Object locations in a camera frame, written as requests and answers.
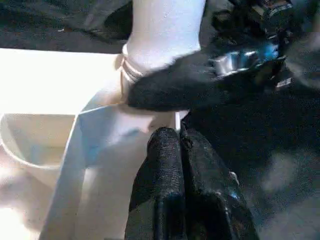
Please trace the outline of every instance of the white surface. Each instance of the white surface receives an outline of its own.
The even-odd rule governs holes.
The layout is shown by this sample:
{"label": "white surface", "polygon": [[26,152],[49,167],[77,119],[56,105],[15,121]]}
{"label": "white surface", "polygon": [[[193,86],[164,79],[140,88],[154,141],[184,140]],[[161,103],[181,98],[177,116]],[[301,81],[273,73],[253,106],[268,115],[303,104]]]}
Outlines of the white surface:
{"label": "white surface", "polygon": [[76,115],[102,88],[104,103],[119,99],[119,58],[0,48],[0,113]]}
{"label": "white surface", "polygon": [[123,239],[132,184],[145,159],[149,136],[168,126],[171,117],[172,113],[126,105],[81,113],[40,239]]}
{"label": "white surface", "polygon": [[138,72],[162,68],[200,50],[206,0],[133,0],[133,28],[126,49]]}
{"label": "white surface", "polygon": [[0,239],[37,240],[53,190],[20,168],[0,147]]}
{"label": "white surface", "polygon": [[75,117],[5,114],[0,119],[3,148],[21,168],[54,188]]}

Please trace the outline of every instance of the white pvc fitting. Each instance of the white pvc fitting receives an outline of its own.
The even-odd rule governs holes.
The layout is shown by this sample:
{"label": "white pvc fitting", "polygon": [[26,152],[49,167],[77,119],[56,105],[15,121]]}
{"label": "white pvc fitting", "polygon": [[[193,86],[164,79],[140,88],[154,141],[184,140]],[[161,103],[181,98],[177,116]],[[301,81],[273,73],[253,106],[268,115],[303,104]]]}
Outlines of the white pvc fitting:
{"label": "white pvc fitting", "polygon": [[133,27],[123,47],[122,84],[200,50],[206,0],[133,0]]}

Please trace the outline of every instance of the pvc pipe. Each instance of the pvc pipe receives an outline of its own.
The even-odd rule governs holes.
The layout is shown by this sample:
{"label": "pvc pipe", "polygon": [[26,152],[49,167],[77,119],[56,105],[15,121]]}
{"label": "pvc pipe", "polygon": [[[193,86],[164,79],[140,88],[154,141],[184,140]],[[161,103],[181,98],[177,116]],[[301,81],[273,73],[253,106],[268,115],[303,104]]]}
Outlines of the pvc pipe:
{"label": "pvc pipe", "polygon": [[206,0],[133,0],[133,27],[123,47],[122,78],[136,78],[200,50]]}

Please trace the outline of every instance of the white plastic container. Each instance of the white plastic container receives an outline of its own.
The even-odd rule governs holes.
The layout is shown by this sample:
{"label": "white plastic container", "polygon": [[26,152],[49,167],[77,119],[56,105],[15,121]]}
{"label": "white plastic container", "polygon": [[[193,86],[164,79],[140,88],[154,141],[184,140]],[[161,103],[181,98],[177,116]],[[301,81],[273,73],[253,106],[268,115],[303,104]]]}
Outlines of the white plastic container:
{"label": "white plastic container", "polygon": [[4,150],[53,188],[74,119],[119,103],[121,55],[0,48]]}
{"label": "white plastic container", "polygon": [[132,185],[153,120],[152,112],[121,104],[79,114],[39,239],[124,239]]}
{"label": "white plastic container", "polygon": [[5,114],[0,121],[3,148],[20,167],[53,188],[75,117]]}

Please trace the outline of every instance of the plastic bin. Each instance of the plastic bin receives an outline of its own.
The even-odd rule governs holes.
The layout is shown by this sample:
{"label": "plastic bin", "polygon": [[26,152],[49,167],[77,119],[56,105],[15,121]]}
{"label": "plastic bin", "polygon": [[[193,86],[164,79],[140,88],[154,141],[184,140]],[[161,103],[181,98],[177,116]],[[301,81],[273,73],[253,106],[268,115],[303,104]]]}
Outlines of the plastic bin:
{"label": "plastic bin", "polygon": [[[148,112],[132,111],[111,105],[79,114],[39,239],[124,238],[133,181],[155,119]],[[170,121],[172,116],[158,115]],[[170,121],[161,122],[168,126]]]}

